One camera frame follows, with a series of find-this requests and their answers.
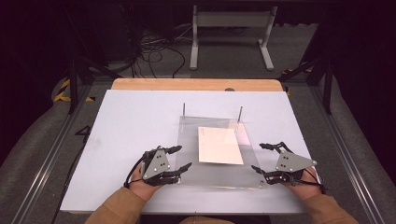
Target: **person's arm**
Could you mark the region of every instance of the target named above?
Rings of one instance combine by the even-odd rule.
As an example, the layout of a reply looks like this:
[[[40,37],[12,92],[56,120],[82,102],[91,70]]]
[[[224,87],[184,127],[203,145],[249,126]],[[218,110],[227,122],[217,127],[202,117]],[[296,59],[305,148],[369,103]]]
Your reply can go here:
[[[161,187],[152,187],[143,182],[139,171],[140,165],[134,170],[130,187],[122,187],[113,193],[85,223],[136,223],[146,202]]]
[[[313,177],[316,175],[315,169],[309,167],[306,170],[302,180],[316,182]],[[285,184],[285,186],[304,203],[306,212],[312,217],[313,223],[358,223],[354,217],[338,205],[334,197],[322,194],[318,186],[299,183],[296,186],[291,184]]]

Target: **white metal stand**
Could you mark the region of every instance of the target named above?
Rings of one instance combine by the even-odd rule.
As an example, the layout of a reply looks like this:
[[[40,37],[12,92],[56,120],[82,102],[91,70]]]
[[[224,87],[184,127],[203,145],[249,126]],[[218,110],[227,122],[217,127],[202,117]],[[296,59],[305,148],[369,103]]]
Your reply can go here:
[[[190,70],[198,68],[198,27],[264,27],[265,35],[259,39],[260,50],[265,65],[269,71],[274,70],[274,65],[268,53],[267,43],[274,24],[277,7],[264,12],[198,12],[197,6],[193,8],[192,16],[192,48]]]

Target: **metal frame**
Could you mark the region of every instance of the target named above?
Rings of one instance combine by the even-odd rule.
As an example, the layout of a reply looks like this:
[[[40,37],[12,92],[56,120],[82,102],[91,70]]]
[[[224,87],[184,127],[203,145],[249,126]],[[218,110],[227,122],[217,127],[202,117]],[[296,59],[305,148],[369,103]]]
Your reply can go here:
[[[331,133],[332,138],[337,145],[337,152],[340,156],[341,162],[344,164],[346,168],[346,172],[349,175],[349,179],[358,194],[359,199],[361,200],[361,204],[363,206],[364,211],[366,212],[367,217],[370,219],[371,223],[385,223],[384,219],[382,218],[373,197],[368,190],[366,183],[364,182],[361,173],[359,172],[358,167],[356,166],[355,162],[353,161],[352,156],[349,153],[347,148],[347,144],[344,142],[343,137],[340,134],[340,131],[337,128],[333,118],[329,115],[326,111],[326,108],[321,105],[321,98],[322,95],[320,94],[320,90],[318,87],[308,87],[311,91],[311,94],[318,104],[320,112],[323,115],[323,118],[326,121]]]
[[[58,133],[58,136],[55,139],[47,158],[44,160],[43,164],[41,165],[40,170],[38,171],[37,175],[35,176],[35,180],[32,183],[32,186],[29,188],[23,202],[21,203],[20,208],[18,209],[17,214],[12,219],[13,223],[25,223],[27,218],[29,217],[30,213],[32,212],[33,206],[37,201],[38,197],[40,196],[41,190],[46,185],[48,178],[50,177],[50,173],[59,157],[59,154],[62,151],[64,140],[69,133],[69,130],[73,124],[73,121],[77,118],[78,111],[81,109],[83,102],[88,93],[91,90],[91,86],[84,86],[80,97],[79,97],[79,104],[77,104],[73,113],[69,114],[64,121],[64,125],[62,126],[61,130]]]
[[[269,71],[274,70],[267,44],[274,24],[277,7],[264,12],[198,12],[197,6],[192,12],[192,47],[190,70],[198,68],[198,27],[264,27],[265,35],[259,39],[259,47],[265,66]]]

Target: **wire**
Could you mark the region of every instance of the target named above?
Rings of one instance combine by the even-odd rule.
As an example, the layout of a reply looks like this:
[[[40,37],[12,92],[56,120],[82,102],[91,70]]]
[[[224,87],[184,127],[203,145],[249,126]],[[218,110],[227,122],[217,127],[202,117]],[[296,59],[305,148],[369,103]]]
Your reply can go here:
[[[300,184],[306,184],[306,185],[314,185],[314,186],[318,186],[320,188],[320,191],[322,194],[326,193],[326,188],[324,187],[324,185],[319,184],[318,180],[312,175],[312,177],[314,177],[314,179],[316,180],[315,182],[309,182],[309,181],[305,181],[305,180],[301,180],[301,179],[295,179],[292,175],[288,174],[288,172],[283,172],[284,175],[289,177],[290,183],[295,186],[296,183],[300,183]]]
[[[123,66],[121,66],[121,67],[115,68],[115,69],[109,69],[108,67],[106,67],[106,68],[107,68],[108,70],[112,71],[112,72],[120,73],[120,72],[123,72],[123,71],[127,70],[129,67],[131,67],[131,64],[132,64],[132,62],[127,63],[127,64],[125,64],[125,65],[123,65]],[[92,71],[92,70],[89,70],[89,71],[90,71],[92,74],[94,74],[94,75],[103,74],[103,73],[100,72],[100,71]]]
[[[154,70],[152,69],[152,66],[151,66],[151,63],[152,63],[152,61],[149,59],[149,56],[151,55],[151,53],[148,55],[148,67],[149,67],[149,70],[151,70],[151,74],[155,77],[155,78],[157,78],[156,76],[155,76],[155,74],[154,74]]]
[[[139,76],[137,75],[136,71],[134,70],[134,64],[133,64],[133,63],[131,64],[131,73],[132,73],[132,77],[134,77],[134,76],[139,77]]]
[[[139,61],[138,61],[138,60],[136,60],[136,64],[137,64],[137,66],[139,67],[140,76],[145,77],[145,76],[143,76],[143,74],[142,74],[142,68],[140,67],[140,64],[139,64]]]
[[[178,50],[175,50],[175,49],[172,49],[172,48],[169,48],[169,47],[168,47],[168,49],[170,49],[170,50],[172,50],[172,51],[178,53],[178,54],[181,55],[181,57],[183,58],[183,63],[181,64],[181,66],[179,66],[178,69],[172,74],[172,78],[175,78],[175,74],[176,74],[176,73],[178,72],[178,70],[180,70],[180,68],[182,68],[183,65],[185,64],[186,58],[185,58],[184,55],[183,55],[182,53],[180,53]]]
[[[317,181],[317,183],[318,183],[317,178],[311,172],[309,172],[307,169],[304,169],[304,170],[307,171],[315,179],[315,181]]]
[[[181,33],[181,35],[179,35],[178,37],[175,38],[175,40],[180,39],[180,38],[185,38],[182,37],[183,35],[185,35],[188,31],[190,31],[192,29],[192,26],[190,26],[188,29],[186,29],[183,33]]]
[[[125,188],[127,188],[127,189],[129,188],[129,179],[131,178],[132,174],[134,173],[134,170],[136,169],[136,167],[140,164],[140,162],[142,162],[142,160],[143,160],[144,158],[145,158],[145,157],[142,156],[142,158],[140,158],[139,161],[137,161],[137,163],[134,165],[134,167],[132,168],[131,172],[129,172],[129,174],[126,176],[126,180],[125,180],[125,182],[124,182],[124,184],[123,184],[123,186],[124,186]]]
[[[131,180],[131,182],[130,182],[130,183],[134,183],[134,182],[141,181],[141,180],[143,180],[143,179],[138,179],[138,180]]]
[[[69,168],[69,171],[68,171],[67,176],[66,176],[66,180],[65,180],[65,182],[64,182],[64,189],[62,190],[61,199],[60,199],[59,202],[58,202],[58,206],[57,206],[57,208],[56,208],[56,212],[55,212],[55,214],[53,215],[53,218],[52,218],[52,221],[51,221],[52,224],[55,223],[55,219],[56,219],[56,217],[58,216],[59,210],[61,209],[62,202],[64,201],[64,195],[66,194],[66,191],[67,191],[67,189],[68,189],[68,187],[69,187],[69,183],[70,183],[70,180],[71,180],[71,174],[72,174],[73,168],[76,166],[76,161],[77,161],[78,158],[81,156],[81,153],[82,153],[82,151],[84,150],[84,147],[85,147],[85,144],[84,144],[84,146],[78,151],[78,154],[77,154],[76,157],[74,158],[73,163],[72,163],[72,165],[71,165],[70,168]]]

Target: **white table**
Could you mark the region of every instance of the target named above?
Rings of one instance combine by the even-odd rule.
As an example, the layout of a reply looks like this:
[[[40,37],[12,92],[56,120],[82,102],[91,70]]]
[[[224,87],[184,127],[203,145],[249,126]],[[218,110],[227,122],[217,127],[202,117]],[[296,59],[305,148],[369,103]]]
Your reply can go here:
[[[191,84],[194,80],[163,80]],[[202,84],[205,80],[195,80]],[[222,82],[234,89],[238,80]],[[260,80],[239,80],[257,85]],[[119,189],[144,151],[156,146],[177,145],[177,130],[182,106],[186,116],[241,120],[261,168],[274,171],[278,154],[263,150],[259,143],[285,142],[294,153],[310,158],[294,117],[288,96],[283,91],[107,91],[87,146],[82,153],[61,207],[69,212],[94,211]],[[169,155],[171,164],[176,155]],[[144,208],[144,214],[294,214],[304,209],[281,185],[263,189],[216,189],[168,185],[159,190]]]

